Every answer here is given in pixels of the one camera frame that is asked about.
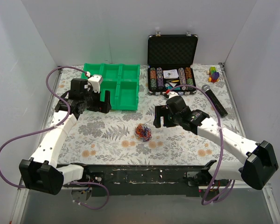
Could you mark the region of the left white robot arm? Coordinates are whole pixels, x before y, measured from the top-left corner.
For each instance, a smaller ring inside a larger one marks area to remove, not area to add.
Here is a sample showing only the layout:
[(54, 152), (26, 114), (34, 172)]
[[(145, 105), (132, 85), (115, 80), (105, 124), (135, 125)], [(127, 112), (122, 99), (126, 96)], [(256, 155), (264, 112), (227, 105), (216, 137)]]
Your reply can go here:
[(102, 81), (101, 75), (88, 79), (74, 78), (69, 91), (60, 96), (50, 130), (31, 157), (19, 164), (27, 189), (56, 195), (63, 185), (72, 181), (81, 187), (89, 183), (90, 175), (84, 171), (83, 165), (70, 164), (58, 168), (57, 160), (66, 137), (85, 110), (101, 113), (110, 111), (110, 91), (106, 90), (104, 100), (100, 100)]

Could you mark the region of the green compartment tray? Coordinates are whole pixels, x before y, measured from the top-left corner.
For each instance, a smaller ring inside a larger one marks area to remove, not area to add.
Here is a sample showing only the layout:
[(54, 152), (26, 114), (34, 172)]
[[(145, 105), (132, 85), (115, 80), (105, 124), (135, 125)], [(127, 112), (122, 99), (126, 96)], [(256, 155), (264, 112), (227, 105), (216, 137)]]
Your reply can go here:
[(101, 75), (101, 100), (110, 91), (112, 110), (136, 111), (139, 102), (139, 64), (84, 64), (83, 70), (91, 75)]

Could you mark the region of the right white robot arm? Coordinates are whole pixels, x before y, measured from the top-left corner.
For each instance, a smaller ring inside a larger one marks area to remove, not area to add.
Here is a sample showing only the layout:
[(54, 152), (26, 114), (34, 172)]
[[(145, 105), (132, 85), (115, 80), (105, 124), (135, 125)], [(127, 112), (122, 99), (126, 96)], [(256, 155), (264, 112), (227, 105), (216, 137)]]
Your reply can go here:
[(208, 162), (200, 172), (190, 175), (190, 181), (215, 184), (218, 180), (244, 181), (261, 190), (278, 170), (279, 165), (271, 143), (257, 143), (246, 139), (218, 123), (201, 110), (191, 110), (180, 96), (174, 96), (165, 105), (155, 107), (156, 128), (181, 126), (184, 130), (223, 146), (237, 158), (235, 163), (223, 164), (218, 160)]

